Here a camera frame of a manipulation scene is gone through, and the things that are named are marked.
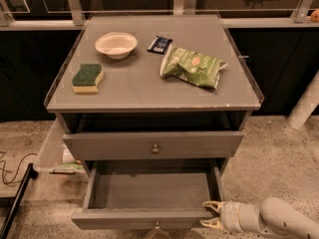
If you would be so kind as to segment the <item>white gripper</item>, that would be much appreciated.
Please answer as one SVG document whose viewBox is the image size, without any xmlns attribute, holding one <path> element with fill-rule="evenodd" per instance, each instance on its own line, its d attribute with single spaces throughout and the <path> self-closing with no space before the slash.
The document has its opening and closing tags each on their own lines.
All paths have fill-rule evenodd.
<svg viewBox="0 0 319 239">
<path fill-rule="evenodd" d="M 200 219 L 199 223 L 204 227 L 218 230 L 225 228 L 234 233 L 260 233 L 262 230 L 263 221 L 260 216 L 260 207 L 256 204 L 205 201 L 201 206 L 220 214 L 220 218 Z"/>
</svg>

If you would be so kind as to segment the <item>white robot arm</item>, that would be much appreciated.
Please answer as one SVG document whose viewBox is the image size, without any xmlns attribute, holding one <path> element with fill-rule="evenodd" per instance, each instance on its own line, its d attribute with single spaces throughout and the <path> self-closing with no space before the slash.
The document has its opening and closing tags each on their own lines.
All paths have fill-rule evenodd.
<svg viewBox="0 0 319 239">
<path fill-rule="evenodd" d="M 271 239 L 319 239 L 319 224 L 280 198 L 268 197 L 259 204 L 205 201 L 202 206 L 219 214 L 200 220 L 204 227 Z"/>
</svg>

